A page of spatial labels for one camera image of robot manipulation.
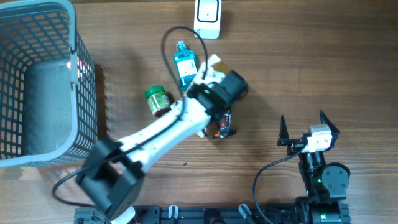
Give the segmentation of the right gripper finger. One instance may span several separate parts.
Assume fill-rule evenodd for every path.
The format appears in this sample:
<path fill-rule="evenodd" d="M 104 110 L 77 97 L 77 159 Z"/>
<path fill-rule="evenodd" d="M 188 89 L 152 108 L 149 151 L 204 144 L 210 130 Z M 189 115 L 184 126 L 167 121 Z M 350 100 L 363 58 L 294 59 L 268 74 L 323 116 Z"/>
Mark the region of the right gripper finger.
<path fill-rule="evenodd" d="M 327 124 L 329 126 L 332 135 L 338 136 L 340 134 L 340 130 L 327 118 L 323 110 L 320 110 L 320 121 L 321 124 Z"/>
<path fill-rule="evenodd" d="M 290 141 L 289 132 L 287 130 L 287 125 L 285 123 L 285 118 L 283 115 L 280 117 L 280 131 L 279 131 L 278 141 L 279 142 L 289 142 Z"/>

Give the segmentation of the red black small packet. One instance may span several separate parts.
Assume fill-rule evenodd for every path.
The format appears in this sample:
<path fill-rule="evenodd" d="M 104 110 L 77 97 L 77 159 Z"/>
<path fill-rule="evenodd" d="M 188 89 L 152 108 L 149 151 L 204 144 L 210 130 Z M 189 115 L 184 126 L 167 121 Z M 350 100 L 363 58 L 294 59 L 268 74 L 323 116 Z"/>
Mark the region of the red black small packet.
<path fill-rule="evenodd" d="M 236 134 L 236 130 L 231 128 L 231 109 L 223 116 L 223 120 L 218 123 L 219 130 L 213 136 L 213 139 L 222 139 Z"/>

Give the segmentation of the blue mouthwash bottle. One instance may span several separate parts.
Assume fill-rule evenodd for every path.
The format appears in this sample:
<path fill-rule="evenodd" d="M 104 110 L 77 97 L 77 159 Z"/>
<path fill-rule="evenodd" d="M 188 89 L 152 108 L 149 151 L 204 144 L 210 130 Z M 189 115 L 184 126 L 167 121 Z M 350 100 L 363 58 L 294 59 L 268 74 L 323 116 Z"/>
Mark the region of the blue mouthwash bottle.
<path fill-rule="evenodd" d="M 177 52 L 174 54 L 174 64 L 179 76 L 181 90 L 186 91 L 197 74 L 196 57 L 185 41 L 176 43 Z"/>

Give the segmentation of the green lid spice jar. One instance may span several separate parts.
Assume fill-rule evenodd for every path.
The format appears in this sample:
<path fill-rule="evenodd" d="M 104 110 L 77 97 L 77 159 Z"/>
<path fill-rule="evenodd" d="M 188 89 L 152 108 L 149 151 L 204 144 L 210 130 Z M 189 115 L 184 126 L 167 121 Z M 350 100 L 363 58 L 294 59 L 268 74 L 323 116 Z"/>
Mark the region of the green lid spice jar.
<path fill-rule="evenodd" d="M 145 98 L 152 114 L 159 118 L 171 110 L 171 103 L 162 85 L 155 85 L 145 91 Z"/>

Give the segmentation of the white brown snack pouch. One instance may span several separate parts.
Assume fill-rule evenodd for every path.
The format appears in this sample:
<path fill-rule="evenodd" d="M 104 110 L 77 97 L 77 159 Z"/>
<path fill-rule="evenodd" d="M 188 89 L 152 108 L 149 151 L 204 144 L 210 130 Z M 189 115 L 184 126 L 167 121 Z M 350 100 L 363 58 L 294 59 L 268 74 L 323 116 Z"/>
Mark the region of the white brown snack pouch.
<path fill-rule="evenodd" d="M 209 75 L 213 79 L 222 75 L 225 77 L 231 71 L 227 64 L 215 54 L 211 55 L 208 63 Z M 236 130 L 231 127 L 231 108 L 226 111 L 222 121 L 211 121 L 205 129 L 197 133 L 199 137 L 207 139 L 222 139 L 234 134 L 236 134 Z"/>

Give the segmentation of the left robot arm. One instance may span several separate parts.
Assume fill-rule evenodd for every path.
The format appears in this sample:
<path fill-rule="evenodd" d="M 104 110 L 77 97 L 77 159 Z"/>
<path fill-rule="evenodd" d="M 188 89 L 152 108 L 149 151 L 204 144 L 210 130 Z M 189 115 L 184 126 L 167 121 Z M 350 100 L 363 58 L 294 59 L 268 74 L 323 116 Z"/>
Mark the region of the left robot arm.
<path fill-rule="evenodd" d="M 229 107 L 248 89 L 234 70 L 209 75 L 192 85 L 176 106 L 141 131 L 113 141 L 97 141 L 83 164 L 77 184 L 95 209 L 111 223 L 128 223 L 149 169 L 174 146 L 203 131 L 210 121 L 221 121 Z"/>

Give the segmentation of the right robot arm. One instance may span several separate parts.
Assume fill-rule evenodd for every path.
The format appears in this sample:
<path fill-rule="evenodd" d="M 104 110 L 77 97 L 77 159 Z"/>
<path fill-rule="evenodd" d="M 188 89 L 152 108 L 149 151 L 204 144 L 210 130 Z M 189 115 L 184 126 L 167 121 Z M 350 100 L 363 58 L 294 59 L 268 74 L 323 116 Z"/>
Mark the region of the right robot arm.
<path fill-rule="evenodd" d="M 351 172 L 339 162 L 327 163 L 324 153 L 335 146 L 339 129 L 320 112 L 320 124 L 310 126 L 298 139 L 289 138 L 285 118 L 280 119 L 277 145 L 287 148 L 287 155 L 299 157 L 299 172 L 307 191 L 295 200 L 295 223 L 351 222 L 346 199 Z"/>

